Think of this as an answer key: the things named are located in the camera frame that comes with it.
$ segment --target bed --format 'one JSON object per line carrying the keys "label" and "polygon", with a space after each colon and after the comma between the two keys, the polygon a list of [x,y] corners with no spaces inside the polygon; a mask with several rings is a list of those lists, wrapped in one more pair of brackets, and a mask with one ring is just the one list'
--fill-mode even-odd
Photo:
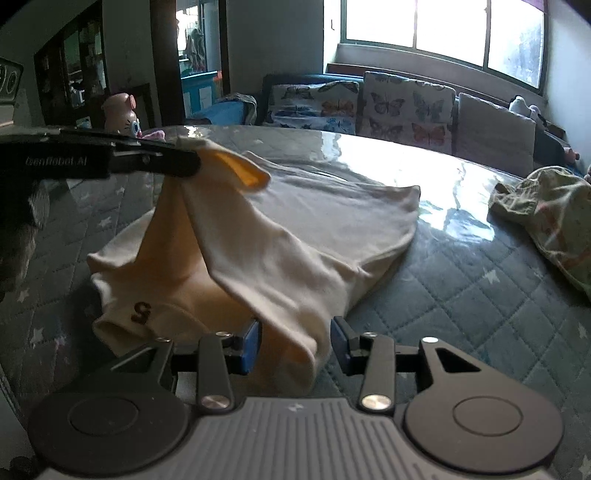
{"label": "bed", "polygon": [[[518,178],[446,155],[327,132],[261,127],[187,127],[236,151],[323,171],[344,180],[421,186],[415,238],[398,266],[348,315],[360,332],[416,345],[435,336],[544,394],[562,412],[565,435],[551,473],[591,474],[591,309],[536,250],[525,231],[488,213],[499,182]],[[155,205],[163,178],[134,173],[65,183],[50,193],[46,227],[23,285],[0,303],[2,383],[25,423],[48,393],[112,358],[93,335],[100,298],[88,253]],[[397,378],[400,403],[415,393]],[[355,399],[359,378],[332,358],[312,396]]]}

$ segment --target metal screw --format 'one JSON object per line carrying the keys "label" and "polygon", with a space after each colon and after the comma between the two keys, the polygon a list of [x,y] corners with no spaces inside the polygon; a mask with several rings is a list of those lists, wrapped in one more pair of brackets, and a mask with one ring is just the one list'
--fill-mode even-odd
{"label": "metal screw", "polygon": [[230,406],[230,399],[223,395],[206,395],[201,399],[201,405],[208,410],[223,410]]}
{"label": "metal screw", "polygon": [[361,399],[361,404],[368,410],[382,411],[390,408],[392,400],[385,395],[367,395]]}

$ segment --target butterfly pattern pillow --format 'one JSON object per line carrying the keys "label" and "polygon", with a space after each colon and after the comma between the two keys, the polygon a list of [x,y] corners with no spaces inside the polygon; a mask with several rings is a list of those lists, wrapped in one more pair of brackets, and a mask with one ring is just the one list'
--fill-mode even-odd
{"label": "butterfly pattern pillow", "polygon": [[355,135],[358,94],[357,82],[274,85],[263,126]]}
{"label": "butterfly pattern pillow", "polygon": [[377,72],[363,81],[359,135],[452,153],[454,89]]}

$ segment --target printed number 5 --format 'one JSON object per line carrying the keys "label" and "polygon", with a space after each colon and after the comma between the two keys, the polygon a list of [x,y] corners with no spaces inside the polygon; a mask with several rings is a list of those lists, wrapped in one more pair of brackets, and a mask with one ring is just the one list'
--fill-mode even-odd
{"label": "printed number 5", "polygon": [[134,310],[137,313],[137,315],[132,315],[131,321],[139,323],[141,325],[145,325],[148,321],[148,318],[150,318],[151,308],[152,305],[150,305],[149,303],[139,301],[134,305]]}

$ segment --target white wall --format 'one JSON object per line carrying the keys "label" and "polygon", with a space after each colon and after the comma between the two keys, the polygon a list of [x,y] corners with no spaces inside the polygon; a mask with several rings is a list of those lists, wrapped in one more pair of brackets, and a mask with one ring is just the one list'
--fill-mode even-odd
{"label": "white wall", "polygon": [[323,0],[228,0],[232,91],[259,91],[267,73],[321,73],[323,10]]}
{"label": "white wall", "polygon": [[152,55],[150,0],[103,0],[103,40],[111,91],[149,83],[156,126],[162,125]]}
{"label": "white wall", "polygon": [[515,95],[521,95],[528,103],[536,104],[545,112],[545,99],[527,89],[490,73],[428,55],[393,48],[341,44],[337,50],[337,61],[414,73],[460,85],[507,102]]}
{"label": "white wall", "polygon": [[550,0],[550,56],[546,95],[549,119],[591,163],[591,27],[562,0]]}
{"label": "white wall", "polygon": [[324,0],[324,60],[326,64],[335,61],[340,42],[340,0]]}
{"label": "white wall", "polygon": [[222,69],[222,55],[220,52],[220,20],[218,1],[203,5],[205,18],[205,55],[208,70]]}
{"label": "white wall", "polygon": [[[21,88],[26,102],[15,121],[44,125],[33,55],[95,0],[31,0],[0,29],[0,56],[24,66]],[[150,0],[103,0],[103,36],[109,87],[150,83],[157,125],[160,110],[152,59]]]}

